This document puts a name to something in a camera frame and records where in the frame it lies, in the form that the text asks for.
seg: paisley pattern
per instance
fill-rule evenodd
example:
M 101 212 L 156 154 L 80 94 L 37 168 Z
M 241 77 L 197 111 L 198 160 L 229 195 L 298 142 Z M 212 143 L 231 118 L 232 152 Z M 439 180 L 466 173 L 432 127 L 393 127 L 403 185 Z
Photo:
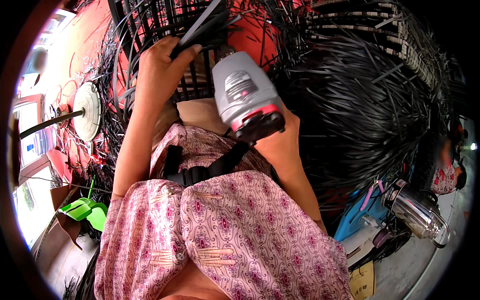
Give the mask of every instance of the paisley pattern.
M 189 168 L 208 166 L 234 142 L 174 125 L 153 155 L 153 177 L 169 144 L 184 148 L 180 168 Z M 234 173 L 188 188 L 161 179 L 132 185 L 108 210 L 96 298 L 156 299 L 192 259 L 234 300 L 352 299 L 344 247 L 267 170 L 248 153 Z

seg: black buckle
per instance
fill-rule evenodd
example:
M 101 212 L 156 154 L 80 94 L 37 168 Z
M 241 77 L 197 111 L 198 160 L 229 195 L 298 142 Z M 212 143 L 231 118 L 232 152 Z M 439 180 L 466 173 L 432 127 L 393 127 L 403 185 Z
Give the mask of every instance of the black buckle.
M 203 166 L 195 166 L 181 171 L 183 176 L 183 186 L 191 186 L 201 181 L 209 179 L 208 169 Z

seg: bag strap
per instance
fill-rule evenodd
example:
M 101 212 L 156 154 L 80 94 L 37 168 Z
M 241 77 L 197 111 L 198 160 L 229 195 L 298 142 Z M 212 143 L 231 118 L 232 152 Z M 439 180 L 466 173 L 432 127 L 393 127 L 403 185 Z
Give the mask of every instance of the bag strap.
M 207 168 L 195 166 L 176 173 L 180 165 L 182 151 L 183 148 L 180 146 L 168 146 L 163 174 L 167 180 L 187 187 L 213 177 L 230 173 L 233 168 L 240 163 L 245 153 L 248 152 L 248 144 L 244 142 L 236 143 L 227 153 L 223 154 Z

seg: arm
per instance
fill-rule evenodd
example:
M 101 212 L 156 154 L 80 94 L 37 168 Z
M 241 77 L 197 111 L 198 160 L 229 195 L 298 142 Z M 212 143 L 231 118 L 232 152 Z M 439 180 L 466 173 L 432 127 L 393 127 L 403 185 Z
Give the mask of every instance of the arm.
M 166 36 L 140 57 L 135 107 L 117 159 L 112 198 L 123 197 L 132 184 L 149 177 L 158 115 L 177 88 L 188 64 L 202 49 L 202 46 L 194 45 L 172 61 L 169 56 L 179 40 Z
M 299 154 L 300 119 L 292 114 L 285 105 L 283 111 L 285 131 L 283 133 L 275 132 L 257 141 L 255 148 L 275 168 L 283 190 L 326 234 L 317 197 L 301 165 Z

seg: green plastic dustpan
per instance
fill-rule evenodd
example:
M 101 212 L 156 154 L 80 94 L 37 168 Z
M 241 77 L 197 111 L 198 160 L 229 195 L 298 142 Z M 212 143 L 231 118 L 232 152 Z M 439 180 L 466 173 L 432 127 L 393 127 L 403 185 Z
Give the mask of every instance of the green plastic dustpan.
M 95 183 L 96 176 L 92 180 L 90 185 L 90 192 L 88 192 L 88 198 L 80 198 L 73 201 L 69 205 L 66 205 L 59 209 L 59 212 L 66 214 L 76 221 L 87 220 L 92 224 L 92 227 L 96 230 L 103 231 L 105 220 L 107 219 L 107 207 L 103 203 L 96 203 L 91 200 L 92 188 Z

